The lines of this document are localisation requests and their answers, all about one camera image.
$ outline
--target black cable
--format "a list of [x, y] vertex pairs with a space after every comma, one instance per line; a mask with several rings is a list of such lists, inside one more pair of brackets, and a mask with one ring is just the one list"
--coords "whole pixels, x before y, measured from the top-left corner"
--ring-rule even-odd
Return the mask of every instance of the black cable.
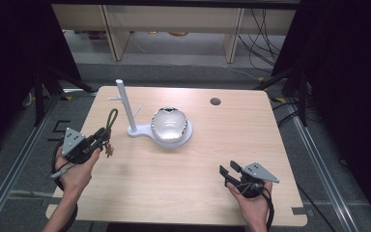
[[254, 184], [254, 183], [240, 184], [240, 185], [236, 186], [235, 188], [239, 188], [239, 187], [243, 187], [243, 186], [246, 186], [246, 188], [243, 191], [237, 192], [237, 191], [234, 190], [234, 192], [237, 193], [237, 194], [244, 194], [249, 189], [254, 188], [267, 201], [268, 208], [270, 209], [270, 212], [268, 214], [268, 220], [267, 220], [267, 231], [270, 231], [270, 228], [271, 228], [271, 225], [272, 225], [272, 221], [273, 221], [273, 215], [275, 213], [275, 209], [273, 208], [271, 193], [266, 188], [258, 188], [257, 185]]
[[321, 215], [321, 217], [324, 219], [324, 221], [327, 223], [327, 225], [329, 226], [329, 228], [335, 232], [335, 229], [333, 228], [333, 226], [329, 223], [328, 219], [325, 217], [324, 214], [322, 214], [322, 212], [319, 210], [319, 208], [315, 205], [315, 203], [311, 200], [311, 198], [309, 197], [309, 195], [305, 192], [305, 190], [303, 190], [303, 188], [298, 184], [297, 184], [297, 187], [298, 189], [303, 193], [303, 195], [305, 195], [305, 197], [309, 200], [309, 202], [312, 204], [312, 206], [315, 208], [315, 210]]
[[[55, 150], [54, 150], [54, 152], [52, 154], [52, 165], [51, 165], [52, 175], [55, 174], [56, 172], [58, 172], [62, 167], [64, 167], [65, 165], [67, 165], [69, 163], [69, 162], [67, 162], [67, 163], [63, 164], [59, 168], [59, 170], [56, 170], [56, 155], [57, 155], [57, 152], [58, 152], [59, 148], [62, 146], [63, 141], [64, 141], [64, 138], [62, 137], [62, 139], [59, 140], [59, 142], [57, 143], [57, 145], [55, 147]], [[60, 177], [55, 178], [54, 179], [54, 182], [56, 183], [56, 185], [61, 190], [64, 190], [64, 187], [62, 185], [62, 182], [60, 181]], [[69, 228], [71, 228], [71, 226], [73, 225], [74, 221], [76, 220], [77, 211], [78, 211], [78, 207], [77, 207], [77, 204], [76, 204], [76, 206], [74, 207], [73, 213], [71, 214], [71, 218], [68, 220], [68, 222], [66, 223], [66, 225], [61, 230], [59, 230], [60, 232], [66, 232], [66, 231], [69, 230]]]
[[89, 231], [90, 231], [90, 232], [92, 232], [92, 230], [93, 230], [93, 226], [95, 226], [95, 223], [94, 223], [94, 222], [90, 223], [90, 227], [89, 227]]
[[267, 59], [265, 56], [261, 55], [260, 53], [256, 52], [255, 50], [252, 49], [252, 47], [254, 46], [254, 44], [252, 46], [249, 46], [248, 44], [245, 43], [245, 41], [243, 40], [243, 38], [239, 35], [239, 38], [240, 38], [240, 41], [243, 43], [243, 45], [245, 46], [245, 48], [252, 54], [258, 56], [258, 58], [260, 58], [261, 60], [267, 62], [268, 64], [270, 64], [271, 66], [274, 65], [274, 62], [270, 61], [269, 59]]
[[251, 60], [251, 52], [248, 53], [248, 59], [249, 59], [249, 63], [251, 64], [251, 66], [252, 66], [254, 69], [259, 70], [259, 71], [263, 71], [263, 72], [266, 72], [266, 73], [271, 73], [271, 71], [267, 71], [267, 70], [260, 69], [260, 68], [256, 67], [256, 66], [252, 63], [252, 60]]
[[286, 102], [286, 103], [282, 103], [280, 105], [277, 105], [276, 107], [274, 107], [272, 110], [276, 110], [277, 108], [281, 107], [281, 106], [284, 106], [284, 105], [289, 105], [289, 104], [297, 104], [296, 102]]
[[273, 47], [275, 47], [278, 51], [279, 51], [279, 49], [275, 45], [273, 45], [273, 43], [271, 43], [270, 39], [268, 38], [267, 22], [266, 22], [266, 10], [263, 9], [263, 22], [261, 23], [261, 26], [260, 26], [260, 24], [259, 24], [259, 22], [257, 20], [257, 17], [255, 16], [255, 13], [254, 13], [254, 11], [252, 9], [251, 9], [251, 13], [252, 13], [252, 16], [253, 16], [253, 18], [255, 20], [255, 23], [257, 24], [258, 32], [259, 32], [258, 35], [257, 35], [257, 38], [255, 39], [255, 43], [256, 43], [259, 35], [262, 35], [265, 43], [268, 46], [268, 50], [267, 51], [271, 54], [271, 57], [272, 57], [273, 62], [275, 62], [276, 61], [275, 53], [272, 51], [270, 45], [272, 45]]
[[299, 115], [299, 112], [297, 110], [295, 110], [294, 112], [290, 113], [285, 118], [283, 118], [282, 120], [278, 121], [277, 122], [278, 127], [280, 128], [282, 125], [284, 125], [289, 120], [293, 119], [295, 116], [298, 116], [298, 115]]
[[266, 14], [267, 14], [267, 10], [266, 9], [263, 9], [263, 20], [264, 20], [264, 30], [265, 30], [265, 37], [267, 38], [267, 42], [273, 46], [273, 48], [275, 48], [276, 50], [280, 51], [280, 49], [278, 47], [276, 47], [271, 41], [270, 39], [268, 38], [268, 31], [267, 31], [267, 22], [265, 21], [265, 18], [266, 18]]
[[259, 35], [257, 35], [257, 37], [255, 38], [255, 40], [253, 40], [252, 37], [251, 37], [251, 35], [248, 35], [249, 39], [250, 39], [253, 43], [255, 43], [255, 45], [256, 45], [258, 48], [260, 48], [261, 50], [265, 50], [265, 51], [267, 51], [267, 52], [270, 52], [270, 51], [267, 50], [266, 48], [263, 48], [263, 47], [261, 47], [260, 45], [258, 45], [258, 44], [256, 43], [256, 41], [257, 41], [257, 39], [258, 39], [258, 36], [259, 36]]

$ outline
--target person's left hand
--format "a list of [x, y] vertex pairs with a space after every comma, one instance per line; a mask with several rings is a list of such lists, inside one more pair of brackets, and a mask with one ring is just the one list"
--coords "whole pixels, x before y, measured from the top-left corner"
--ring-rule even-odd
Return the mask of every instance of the person's left hand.
[[[227, 188], [240, 205], [243, 219], [251, 231], [267, 231], [267, 217], [270, 208], [264, 196], [245, 198], [233, 184], [227, 183]], [[264, 194], [271, 197], [272, 182], [265, 182], [264, 189], [266, 189]]]
[[60, 181], [64, 187], [64, 194], [73, 193], [80, 195], [82, 193], [92, 179], [92, 169], [96, 161], [98, 161], [99, 156], [100, 148], [96, 149], [86, 162], [81, 164], [68, 163], [62, 167], [62, 165], [68, 161], [62, 156], [62, 147], [58, 149], [56, 154], [56, 169], [60, 167], [62, 167], [62, 169], [68, 169], [68, 171], [60, 177]]

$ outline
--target hand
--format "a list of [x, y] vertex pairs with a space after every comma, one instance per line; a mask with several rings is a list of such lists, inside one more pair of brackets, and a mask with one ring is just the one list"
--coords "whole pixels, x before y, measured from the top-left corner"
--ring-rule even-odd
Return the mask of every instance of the hand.
[[60, 181], [64, 187], [64, 195], [72, 194], [80, 196], [82, 191], [89, 184], [92, 179], [92, 169], [96, 161], [100, 156], [100, 148], [93, 152], [92, 156], [82, 164], [68, 163], [68, 161], [62, 156], [62, 147], [60, 147], [56, 154], [56, 169], [62, 167], [68, 169], [68, 171], [60, 177]]
[[58, 149], [56, 169], [68, 168], [68, 171], [60, 177], [64, 188], [62, 200], [43, 228], [43, 232], [60, 231], [68, 223], [76, 207], [77, 200], [92, 179], [92, 169], [99, 156], [100, 148], [96, 149], [86, 162], [82, 164], [68, 163], [62, 167], [68, 161], [62, 156], [62, 147]]
[[[240, 205], [240, 210], [243, 215], [243, 219], [248, 224], [252, 232], [267, 231], [267, 218], [268, 218], [268, 203], [262, 195], [258, 195], [255, 198], [245, 198], [240, 194], [239, 190], [231, 183], [227, 183], [227, 188], [231, 194], [237, 199]], [[272, 183], [265, 182], [264, 188], [267, 189], [270, 194], [272, 191]], [[269, 194], [264, 190], [264, 194], [268, 197]]]

